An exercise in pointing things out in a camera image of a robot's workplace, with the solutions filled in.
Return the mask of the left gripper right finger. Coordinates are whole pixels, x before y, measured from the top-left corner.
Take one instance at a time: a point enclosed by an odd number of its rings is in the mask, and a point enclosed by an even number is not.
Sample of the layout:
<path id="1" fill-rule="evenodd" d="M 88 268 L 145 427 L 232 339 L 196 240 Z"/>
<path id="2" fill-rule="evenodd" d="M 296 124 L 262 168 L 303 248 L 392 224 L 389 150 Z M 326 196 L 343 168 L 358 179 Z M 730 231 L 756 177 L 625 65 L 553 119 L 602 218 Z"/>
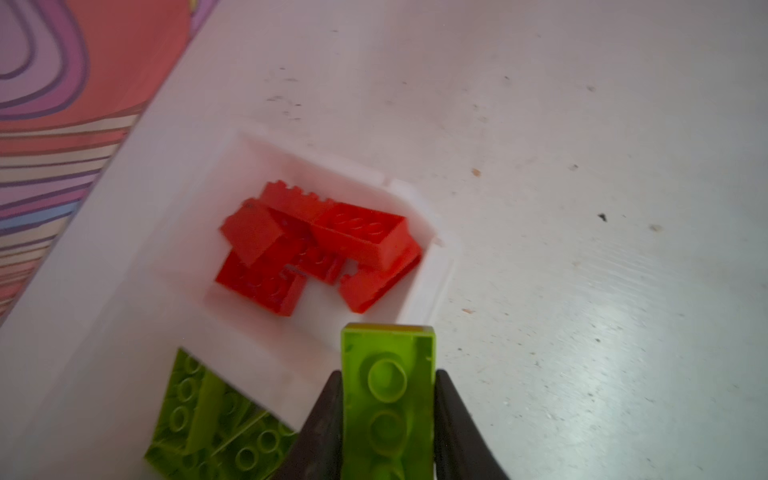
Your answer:
<path id="1" fill-rule="evenodd" d="M 509 480 L 446 370 L 436 371 L 434 401 L 436 478 Z"/>

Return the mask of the green lego pile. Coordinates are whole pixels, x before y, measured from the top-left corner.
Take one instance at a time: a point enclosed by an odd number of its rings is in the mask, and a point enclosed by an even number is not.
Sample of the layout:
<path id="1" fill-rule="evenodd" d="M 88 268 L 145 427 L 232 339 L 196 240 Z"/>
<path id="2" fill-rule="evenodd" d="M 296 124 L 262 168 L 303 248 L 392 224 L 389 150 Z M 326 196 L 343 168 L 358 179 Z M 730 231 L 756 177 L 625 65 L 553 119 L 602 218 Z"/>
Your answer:
<path id="1" fill-rule="evenodd" d="M 297 432 L 237 390 L 227 387 L 200 479 L 270 479 Z"/>

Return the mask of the red lego square block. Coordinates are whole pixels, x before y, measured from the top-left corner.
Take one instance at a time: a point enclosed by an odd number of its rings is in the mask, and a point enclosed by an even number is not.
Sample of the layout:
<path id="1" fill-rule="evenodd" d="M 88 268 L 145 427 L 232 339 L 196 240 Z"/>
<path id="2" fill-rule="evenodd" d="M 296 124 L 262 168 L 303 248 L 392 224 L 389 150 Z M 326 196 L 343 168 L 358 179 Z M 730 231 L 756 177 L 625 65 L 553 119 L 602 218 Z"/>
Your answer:
<path id="1" fill-rule="evenodd" d="M 243 201 L 219 230 L 246 266 L 256 262 L 283 235 L 269 209 L 255 198 Z"/>

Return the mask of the right white bin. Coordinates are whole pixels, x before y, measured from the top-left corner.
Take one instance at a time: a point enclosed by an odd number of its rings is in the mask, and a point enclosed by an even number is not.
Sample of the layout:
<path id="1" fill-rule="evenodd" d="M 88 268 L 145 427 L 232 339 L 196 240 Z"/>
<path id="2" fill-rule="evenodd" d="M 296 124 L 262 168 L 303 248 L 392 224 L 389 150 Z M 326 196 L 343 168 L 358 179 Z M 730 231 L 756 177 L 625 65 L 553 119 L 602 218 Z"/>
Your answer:
<path id="1" fill-rule="evenodd" d="M 230 243 L 221 225 L 273 182 L 322 199 L 401 215 L 421 247 L 414 270 L 362 314 L 328 280 L 333 261 L 297 230 L 293 258 L 276 255 L 271 273 L 296 273 L 305 287 L 280 316 L 217 281 Z M 461 255 L 458 239 L 416 188 L 377 170 L 313 149 L 257 125 L 227 133 L 202 171 L 171 204 L 138 258 L 136 299 L 190 353 L 293 427 L 307 418 L 340 366 L 342 328 L 352 322 L 428 325 L 438 316 Z"/>

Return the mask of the white bin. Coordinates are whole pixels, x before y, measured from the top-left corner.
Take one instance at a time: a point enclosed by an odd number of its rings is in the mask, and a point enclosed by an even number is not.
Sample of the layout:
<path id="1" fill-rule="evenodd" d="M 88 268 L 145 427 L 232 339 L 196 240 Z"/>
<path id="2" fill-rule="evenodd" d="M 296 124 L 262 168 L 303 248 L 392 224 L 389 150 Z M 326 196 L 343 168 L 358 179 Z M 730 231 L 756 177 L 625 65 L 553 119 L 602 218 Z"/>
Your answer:
<path id="1" fill-rule="evenodd" d="M 221 225 L 273 182 L 322 199 L 401 215 L 421 247 L 414 270 L 362 314 L 328 280 L 333 261 L 297 230 L 293 258 L 276 255 L 271 273 L 296 273 L 305 287 L 280 316 L 217 281 L 230 243 Z M 340 366 L 342 328 L 352 322 L 428 325 L 438 316 L 461 255 L 458 239 L 416 188 L 377 170 L 313 149 L 257 125 L 227 133 L 202 171 L 171 204 L 138 258 L 136 299 L 190 353 L 293 427 L 307 418 Z"/>
<path id="2" fill-rule="evenodd" d="M 113 368 L 98 365 L 78 381 L 42 425 L 30 448 L 25 478 L 200 479 L 200 465 L 167 475 L 145 459 L 180 349 L 147 364 L 122 360 Z M 250 399 L 215 374 L 225 389 Z"/>

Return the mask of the middle white bin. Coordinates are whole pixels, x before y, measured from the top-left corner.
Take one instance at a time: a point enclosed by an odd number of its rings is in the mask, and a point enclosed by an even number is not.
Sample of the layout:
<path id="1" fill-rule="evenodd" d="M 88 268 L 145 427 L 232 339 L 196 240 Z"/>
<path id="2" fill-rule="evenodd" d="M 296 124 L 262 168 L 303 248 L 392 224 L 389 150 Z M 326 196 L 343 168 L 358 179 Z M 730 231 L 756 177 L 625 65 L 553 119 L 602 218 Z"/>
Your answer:
<path id="1" fill-rule="evenodd" d="M 200 479 L 200 465 L 167 475 L 145 459 L 180 349 L 147 364 L 122 360 L 113 368 L 98 365 L 78 381 L 42 425 L 30 448 L 25 478 Z M 225 389 L 250 399 L 215 374 Z"/>

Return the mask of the green lego long half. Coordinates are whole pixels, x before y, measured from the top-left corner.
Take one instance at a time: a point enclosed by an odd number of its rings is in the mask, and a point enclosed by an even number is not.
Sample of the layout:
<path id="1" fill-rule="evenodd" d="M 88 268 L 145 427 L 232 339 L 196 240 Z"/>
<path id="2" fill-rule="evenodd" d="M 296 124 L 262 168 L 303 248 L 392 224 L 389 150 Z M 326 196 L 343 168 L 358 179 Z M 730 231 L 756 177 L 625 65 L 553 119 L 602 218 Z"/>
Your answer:
<path id="1" fill-rule="evenodd" d="M 436 334 L 350 323 L 341 333 L 342 479 L 434 477 Z"/>

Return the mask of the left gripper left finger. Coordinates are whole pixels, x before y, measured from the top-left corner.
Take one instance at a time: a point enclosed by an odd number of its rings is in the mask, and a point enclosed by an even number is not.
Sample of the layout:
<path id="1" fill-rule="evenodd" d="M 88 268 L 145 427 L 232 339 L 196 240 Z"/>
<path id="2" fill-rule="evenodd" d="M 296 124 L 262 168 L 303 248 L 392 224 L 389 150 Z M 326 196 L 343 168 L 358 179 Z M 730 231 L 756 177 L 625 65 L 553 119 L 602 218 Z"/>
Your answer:
<path id="1" fill-rule="evenodd" d="M 343 382 L 333 371 L 273 479 L 336 480 L 342 467 Z"/>

